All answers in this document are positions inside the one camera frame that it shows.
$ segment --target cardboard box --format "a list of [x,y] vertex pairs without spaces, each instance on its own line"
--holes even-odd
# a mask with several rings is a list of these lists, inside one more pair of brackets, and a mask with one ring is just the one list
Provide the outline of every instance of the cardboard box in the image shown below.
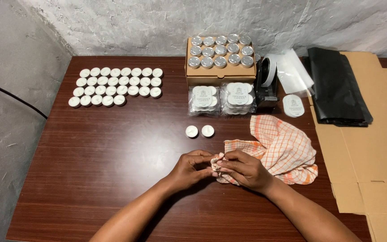
[[372,240],[387,242],[387,69],[369,52],[341,54],[349,59],[373,123],[318,124],[313,106],[311,111],[339,211],[365,214]]
[[[192,57],[190,53],[190,49],[192,47],[191,38],[192,37],[189,37],[187,39],[186,59],[185,59],[185,73],[186,73],[186,80],[187,80],[188,86],[199,86],[204,84],[220,86],[222,83],[225,83],[225,82],[253,83],[256,76],[255,64],[250,68],[244,68],[241,65],[237,65],[237,66],[227,65],[225,68],[222,68],[222,69],[218,69],[215,67],[212,67],[211,69],[204,69],[201,67],[197,69],[189,68],[187,66],[187,60]],[[228,56],[229,56],[228,53],[224,56],[227,63],[228,63]]]

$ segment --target table surface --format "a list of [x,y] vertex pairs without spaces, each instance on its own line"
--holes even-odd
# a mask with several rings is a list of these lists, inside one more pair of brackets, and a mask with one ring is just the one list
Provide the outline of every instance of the table surface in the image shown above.
[[[387,67],[387,59],[381,59]],[[167,175],[181,154],[224,151],[224,140],[254,140],[250,118],[188,117],[184,57],[78,56],[68,66],[14,211],[7,239],[85,242],[116,211]],[[68,106],[79,72],[93,67],[161,68],[159,99],[127,97],[123,107]],[[279,96],[285,94],[280,87]],[[371,241],[365,216],[340,214],[332,195],[307,99],[305,114],[290,118],[282,102],[273,115],[304,131],[316,149],[318,178],[296,191]],[[185,136],[185,128],[211,124],[212,139]],[[305,241],[266,198],[206,179],[172,196],[139,241]]]

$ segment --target black cable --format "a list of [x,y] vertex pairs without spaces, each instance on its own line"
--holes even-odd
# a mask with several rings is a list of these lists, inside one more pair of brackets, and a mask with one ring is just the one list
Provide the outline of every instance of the black cable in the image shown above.
[[35,110],[37,113],[41,114],[41,116],[43,116],[45,119],[47,119],[47,116],[46,116],[44,113],[42,113],[40,110],[38,110],[36,107],[32,106],[31,104],[29,104],[29,103],[23,101],[22,99],[18,98],[17,96],[14,96],[13,94],[11,94],[11,93],[9,93],[8,91],[2,89],[1,87],[0,87],[0,91],[2,91],[3,93],[7,94],[8,96],[13,97],[14,99],[18,100],[19,102],[23,103],[24,105],[26,105],[26,106],[32,108],[32,109]]

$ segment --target checkered cloth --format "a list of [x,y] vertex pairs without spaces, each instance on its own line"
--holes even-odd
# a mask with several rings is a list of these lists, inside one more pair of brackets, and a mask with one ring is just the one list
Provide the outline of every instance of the checkered cloth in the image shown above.
[[[225,153],[238,149],[260,159],[272,175],[286,184],[306,185],[317,177],[316,151],[303,131],[273,116],[252,115],[250,133],[259,142],[225,140]],[[238,185],[226,174],[217,180]]]

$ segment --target human hand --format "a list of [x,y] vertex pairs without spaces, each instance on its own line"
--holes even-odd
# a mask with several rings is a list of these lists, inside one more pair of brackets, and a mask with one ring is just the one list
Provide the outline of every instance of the human hand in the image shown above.
[[220,172],[232,176],[239,184],[266,195],[273,184],[274,176],[262,165],[261,161],[243,151],[229,151],[227,160],[217,162]]
[[204,162],[210,162],[214,157],[216,156],[210,152],[200,149],[182,154],[173,170],[163,180],[169,184],[171,191],[175,193],[188,189],[206,177],[217,177],[218,174],[213,172],[210,167],[206,169],[199,168],[201,165],[204,167]]

